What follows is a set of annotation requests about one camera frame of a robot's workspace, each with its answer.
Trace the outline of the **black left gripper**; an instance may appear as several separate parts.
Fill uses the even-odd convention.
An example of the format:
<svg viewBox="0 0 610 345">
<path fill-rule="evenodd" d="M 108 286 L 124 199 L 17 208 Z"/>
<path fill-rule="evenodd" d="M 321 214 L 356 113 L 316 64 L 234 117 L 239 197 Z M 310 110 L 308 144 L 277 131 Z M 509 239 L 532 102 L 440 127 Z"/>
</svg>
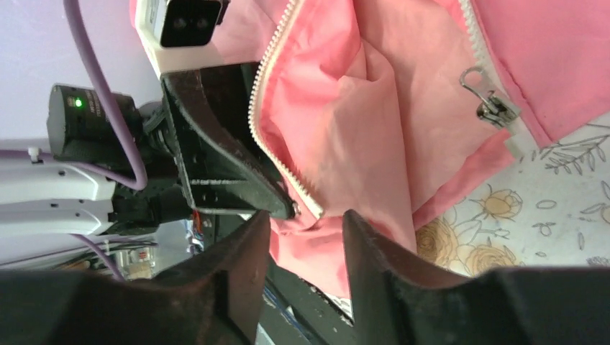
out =
<svg viewBox="0 0 610 345">
<path fill-rule="evenodd" d="M 132 97 L 114 94 L 145 165 L 147 185 L 134 190 L 116 184 L 105 234 L 151 234 L 161 224 L 191 218 L 192 208 L 222 215 L 264 210 L 278 219 L 295 216 L 281 174 L 250 132 L 257 67 L 257 62 L 248 62 L 162 74 L 168 128 L 160 102 L 139 109 Z M 55 160 L 134 177 L 91 88 L 52 86 L 47 135 Z"/>
</svg>

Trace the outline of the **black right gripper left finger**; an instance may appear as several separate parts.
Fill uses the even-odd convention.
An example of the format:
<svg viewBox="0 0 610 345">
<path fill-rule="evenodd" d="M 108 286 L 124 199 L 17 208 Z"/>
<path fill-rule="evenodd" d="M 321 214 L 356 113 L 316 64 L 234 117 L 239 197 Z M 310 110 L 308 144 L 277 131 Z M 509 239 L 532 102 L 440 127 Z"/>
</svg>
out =
<svg viewBox="0 0 610 345">
<path fill-rule="evenodd" d="M 1 272 L 3 344 L 253 344 L 263 306 L 270 217 L 152 279 L 83 270 Z"/>
</svg>

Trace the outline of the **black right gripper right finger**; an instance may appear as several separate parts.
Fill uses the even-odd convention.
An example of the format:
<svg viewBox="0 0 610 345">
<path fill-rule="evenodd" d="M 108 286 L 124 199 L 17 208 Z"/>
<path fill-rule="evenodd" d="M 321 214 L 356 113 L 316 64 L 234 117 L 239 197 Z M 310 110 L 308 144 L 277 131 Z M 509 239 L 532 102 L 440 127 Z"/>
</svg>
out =
<svg viewBox="0 0 610 345">
<path fill-rule="evenodd" d="M 359 344 L 607 344 L 609 269 L 447 271 L 376 231 L 360 214 L 342 233 Z"/>
</svg>

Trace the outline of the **pink zip-up jacket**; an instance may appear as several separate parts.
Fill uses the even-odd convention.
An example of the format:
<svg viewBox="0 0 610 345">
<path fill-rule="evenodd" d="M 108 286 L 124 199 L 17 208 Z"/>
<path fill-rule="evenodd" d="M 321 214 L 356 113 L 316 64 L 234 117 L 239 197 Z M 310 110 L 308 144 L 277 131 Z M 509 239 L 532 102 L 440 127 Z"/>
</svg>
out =
<svg viewBox="0 0 610 345">
<path fill-rule="evenodd" d="M 609 117 L 607 1 L 231 1 L 211 42 L 263 64 L 250 131 L 297 209 L 272 257 L 341 298 L 344 212 L 418 253 L 488 179 Z"/>
</svg>

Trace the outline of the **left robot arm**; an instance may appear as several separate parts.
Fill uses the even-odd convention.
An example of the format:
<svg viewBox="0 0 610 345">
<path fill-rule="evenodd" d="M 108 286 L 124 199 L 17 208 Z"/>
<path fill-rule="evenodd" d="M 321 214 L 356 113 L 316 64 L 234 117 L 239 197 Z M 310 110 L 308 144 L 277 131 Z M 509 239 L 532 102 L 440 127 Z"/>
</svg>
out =
<svg viewBox="0 0 610 345">
<path fill-rule="evenodd" d="M 257 69 L 249 62 L 166 73 L 162 99 L 143 106 L 115 94 L 144 162 L 142 190 L 86 169 L 133 176 L 96 92 L 54 85 L 50 147 L 1 154 L 1 235 L 139 236 L 190 220 L 197 239 L 214 243 L 257 211 L 294 217 L 281 174 L 250 131 Z"/>
</svg>

